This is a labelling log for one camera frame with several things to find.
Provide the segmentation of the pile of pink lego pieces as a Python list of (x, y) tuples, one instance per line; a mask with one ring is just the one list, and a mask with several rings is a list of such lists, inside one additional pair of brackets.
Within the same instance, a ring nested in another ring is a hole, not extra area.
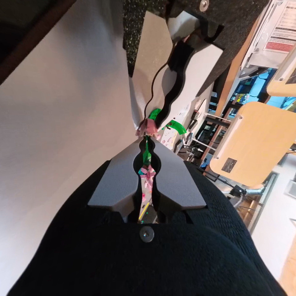
[(153, 180), (154, 176), (156, 175), (155, 170), (152, 168), (151, 164), (144, 165), (138, 172), (141, 179), (143, 180), (144, 188), (148, 190), (150, 193), (152, 192), (153, 188)]

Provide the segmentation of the silver flexible duct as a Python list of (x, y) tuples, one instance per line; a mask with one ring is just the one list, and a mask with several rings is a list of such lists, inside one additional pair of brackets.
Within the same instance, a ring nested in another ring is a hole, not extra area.
[(248, 189), (245, 189), (245, 195), (262, 196), (265, 189), (266, 189), (266, 186), (261, 186), (259, 188), (248, 188)]

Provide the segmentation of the white box with printed label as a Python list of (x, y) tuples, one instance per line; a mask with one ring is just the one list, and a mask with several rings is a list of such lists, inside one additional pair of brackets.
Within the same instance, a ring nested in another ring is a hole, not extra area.
[(261, 13), (241, 69), (250, 66), (278, 68), (295, 41), (296, 1), (269, 1)]

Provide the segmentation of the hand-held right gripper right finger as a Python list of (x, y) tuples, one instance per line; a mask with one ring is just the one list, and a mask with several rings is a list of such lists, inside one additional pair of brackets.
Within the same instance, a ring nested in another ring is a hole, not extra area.
[(152, 203), (158, 223), (169, 223), (175, 213), (206, 208), (206, 202), (184, 161), (154, 138), (149, 139), (155, 171)]

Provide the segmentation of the green lego stem with leaves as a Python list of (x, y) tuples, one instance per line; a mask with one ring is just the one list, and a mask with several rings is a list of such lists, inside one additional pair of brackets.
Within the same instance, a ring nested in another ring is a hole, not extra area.
[[(150, 113), (148, 119), (155, 121), (155, 119), (158, 116), (158, 114), (160, 113), (160, 111), (161, 111), (161, 109), (159, 109), (159, 108), (154, 109)], [(183, 127), (183, 125), (175, 120), (171, 120), (168, 124), (166, 124), (165, 127), (172, 128), (172, 129), (176, 130), (179, 133), (179, 135), (183, 135), (186, 133), (186, 129)], [(146, 150), (143, 153), (143, 165), (148, 166), (150, 161), (151, 161), (151, 154), (149, 153), (149, 150), (148, 150), (148, 143), (146, 143)]]

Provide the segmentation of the pink lego flower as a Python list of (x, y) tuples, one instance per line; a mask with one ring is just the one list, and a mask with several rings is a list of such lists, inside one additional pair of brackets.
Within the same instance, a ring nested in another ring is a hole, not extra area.
[(151, 136), (156, 140), (160, 140), (161, 135), (158, 134), (157, 127), (155, 125), (155, 121), (153, 119), (144, 119), (135, 134), (138, 138), (143, 137), (145, 135)]

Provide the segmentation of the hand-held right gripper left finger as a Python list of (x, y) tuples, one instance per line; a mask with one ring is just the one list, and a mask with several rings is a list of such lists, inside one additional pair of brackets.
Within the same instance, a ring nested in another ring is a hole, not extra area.
[(88, 206), (118, 212), (125, 223), (137, 223), (142, 204), (138, 171), (143, 165), (143, 140), (137, 139), (111, 159)]

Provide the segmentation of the lego instruction booklet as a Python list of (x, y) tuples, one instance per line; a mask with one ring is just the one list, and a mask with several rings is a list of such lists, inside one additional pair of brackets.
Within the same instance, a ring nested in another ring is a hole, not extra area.
[(173, 144), (177, 135), (178, 132), (175, 129), (165, 127), (160, 142), (168, 149), (173, 150)]

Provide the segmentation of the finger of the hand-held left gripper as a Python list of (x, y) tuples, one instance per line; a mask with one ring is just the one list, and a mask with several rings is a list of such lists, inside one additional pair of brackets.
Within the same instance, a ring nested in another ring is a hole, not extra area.
[(157, 128), (163, 128), (195, 99), (223, 53), (222, 49), (208, 43), (198, 51), (186, 43), (183, 48), (185, 55), (177, 63), (179, 69), (176, 71), (176, 81), (157, 115)]
[(167, 64), (172, 47), (165, 19), (146, 11), (134, 72), (129, 78), (131, 113), (135, 129), (138, 129), (144, 119), (144, 108), (151, 99), (153, 81), (161, 67)]

